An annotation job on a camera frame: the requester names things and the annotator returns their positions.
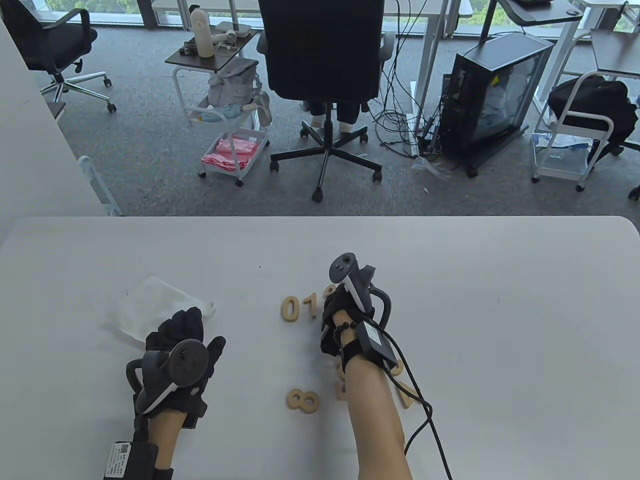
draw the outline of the black office chair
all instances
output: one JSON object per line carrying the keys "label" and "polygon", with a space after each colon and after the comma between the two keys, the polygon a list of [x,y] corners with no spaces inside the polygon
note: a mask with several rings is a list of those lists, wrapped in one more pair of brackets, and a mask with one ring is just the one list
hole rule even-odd
{"label": "black office chair", "polygon": [[[43,70],[52,76],[51,84],[42,88],[40,93],[55,91],[54,102],[59,102],[63,92],[74,90],[107,102],[107,109],[113,113],[116,106],[109,97],[86,88],[78,83],[103,77],[105,86],[111,86],[111,80],[105,72],[97,72],[80,77],[64,79],[62,71],[72,63],[76,73],[82,70],[82,55],[91,51],[91,43],[98,37],[98,32],[91,28],[89,12],[74,8],[60,20],[52,24],[41,24],[20,0],[0,0],[0,12],[9,34],[18,47],[24,63],[30,70]],[[81,25],[67,23],[69,19],[80,15]]]}
{"label": "black office chair", "polygon": [[373,181],[382,180],[382,165],[357,157],[339,147],[360,138],[367,141],[367,128],[333,140],[331,109],[334,102],[357,102],[363,106],[378,96],[380,74],[391,58],[394,34],[382,35],[384,0],[259,0],[264,32],[258,51],[265,55],[269,87],[292,100],[326,104],[324,138],[302,122],[300,136],[311,136],[321,147],[271,155],[271,171],[280,160],[324,154],[315,202],[323,198],[322,184],[331,155],[374,171]]}

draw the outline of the label sticker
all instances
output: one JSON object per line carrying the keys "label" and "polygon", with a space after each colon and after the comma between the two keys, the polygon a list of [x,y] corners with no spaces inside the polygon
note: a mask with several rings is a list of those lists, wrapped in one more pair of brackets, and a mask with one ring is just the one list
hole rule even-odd
{"label": "label sticker", "polygon": [[367,328],[367,335],[369,336],[369,338],[382,347],[382,342],[380,341],[380,337],[378,336],[378,331],[366,322],[364,326]]}
{"label": "label sticker", "polygon": [[127,461],[131,452],[131,444],[129,442],[121,442],[113,444],[111,454],[107,462],[107,470],[104,473],[105,478],[123,478],[124,471],[127,469]]}

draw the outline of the chair armrest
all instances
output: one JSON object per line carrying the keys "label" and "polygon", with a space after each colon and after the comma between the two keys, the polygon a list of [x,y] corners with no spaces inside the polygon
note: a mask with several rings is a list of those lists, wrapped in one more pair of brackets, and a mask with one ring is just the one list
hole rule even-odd
{"label": "chair armrest", "polygon": [[380,52],[378,53],[378,58],[380,61],[384,62],[391,58],[391,55],[394,53],[394,43],[396,40],[396,34],[392,31],[385,32],[382,37],[382,46],[380,47]]}
{"label": "chair armrest", "polygon": [[74,8],[73,10],[71,10],[71,12],[60,18],[57,22],[43,27],[43,30],[53,30],[54,28],[64,25],[69,21],[69,19],[75,17],[78,14],[80,14],[80,20],[82,21],[82,39],[84,51],[89,51],[91,49],[91,23],[89,21],[89,11],[85,10],[84,8]]}
{"label": "chair armrest", "polygon": [[263,55],[267,54],[267,37],[264,34],[264,31],[260,34],[260,38],[258,38],[258,46],[255,48],[258,50],[258,53]]}

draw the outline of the black pants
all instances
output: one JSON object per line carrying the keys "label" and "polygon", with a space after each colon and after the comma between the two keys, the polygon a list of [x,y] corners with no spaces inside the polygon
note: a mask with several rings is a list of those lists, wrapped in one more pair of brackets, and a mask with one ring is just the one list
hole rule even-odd
{"label": "black pants", "polygon": [[[309,102],[309,111],[311,115],[324,115],[326,109],[321,102]],[[359,103],[343,102],[338,103],[338,122],[344,122],[345,124],[353,125],[358,120],[358,114],[360,112]]]}

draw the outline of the forearm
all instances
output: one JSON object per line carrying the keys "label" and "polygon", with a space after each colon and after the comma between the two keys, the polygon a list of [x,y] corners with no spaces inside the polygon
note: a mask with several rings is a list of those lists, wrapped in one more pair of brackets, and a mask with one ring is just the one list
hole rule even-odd
{"label": "forearm", "polygon": [[168,470],[171,468],[175,444],[186,417],[186,413],[165,410],[158,416],[149,419],[149,443],[158,446],[156,469]]}
{"label": "forearm", "polygon": [[[355,339],[353,330],[342,332],[343,345]],[[360,479],[411,479],[402,422],[384,371],[358,355],[349,361],[345,374]]]}

